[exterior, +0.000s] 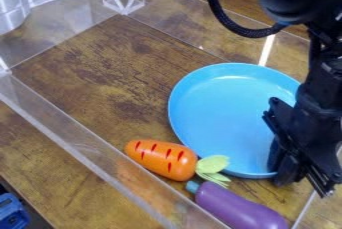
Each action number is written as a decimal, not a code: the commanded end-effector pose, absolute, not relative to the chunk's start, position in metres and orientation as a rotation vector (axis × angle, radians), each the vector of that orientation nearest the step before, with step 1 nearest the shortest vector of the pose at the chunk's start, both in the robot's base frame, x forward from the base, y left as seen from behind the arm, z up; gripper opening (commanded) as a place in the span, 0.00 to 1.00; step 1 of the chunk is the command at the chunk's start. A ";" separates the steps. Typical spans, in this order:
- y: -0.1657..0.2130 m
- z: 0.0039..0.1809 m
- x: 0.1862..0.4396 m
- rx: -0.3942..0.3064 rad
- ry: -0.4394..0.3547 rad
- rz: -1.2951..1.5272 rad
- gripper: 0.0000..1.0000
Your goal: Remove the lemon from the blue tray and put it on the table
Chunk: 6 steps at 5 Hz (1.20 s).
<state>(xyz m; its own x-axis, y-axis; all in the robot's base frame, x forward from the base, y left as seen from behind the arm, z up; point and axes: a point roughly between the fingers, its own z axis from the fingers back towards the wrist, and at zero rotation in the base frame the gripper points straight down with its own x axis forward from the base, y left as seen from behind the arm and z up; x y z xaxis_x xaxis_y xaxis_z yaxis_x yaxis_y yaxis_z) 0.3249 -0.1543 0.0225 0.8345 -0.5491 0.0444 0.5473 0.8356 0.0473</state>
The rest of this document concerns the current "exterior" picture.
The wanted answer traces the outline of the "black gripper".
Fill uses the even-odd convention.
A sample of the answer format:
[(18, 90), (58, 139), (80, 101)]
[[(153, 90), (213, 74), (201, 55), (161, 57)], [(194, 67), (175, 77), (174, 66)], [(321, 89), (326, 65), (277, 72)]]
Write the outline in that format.
[(277, 172), (274, 184), (286, 186), (308, 178), (321, 197), (342, 184), (342, 166), (337, 152), (342, 143), (342, 111), (325, 109), (301, 86), (290, 106), (279, 98), (269, 100), (263, 120), (274, 139), (267, 168)]

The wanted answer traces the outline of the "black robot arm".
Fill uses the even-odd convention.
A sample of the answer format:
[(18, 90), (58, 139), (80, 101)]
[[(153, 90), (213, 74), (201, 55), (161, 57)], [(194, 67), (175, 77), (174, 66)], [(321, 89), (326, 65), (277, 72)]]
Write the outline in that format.
[(261, 0), (282, 25), (309, 30), (309, 73), (289, 105), (273, 97), (263, 119), (274, 132), (267, 166), (274, 184), (308, 179), (322, 197), (342, 184), (342, 0)]

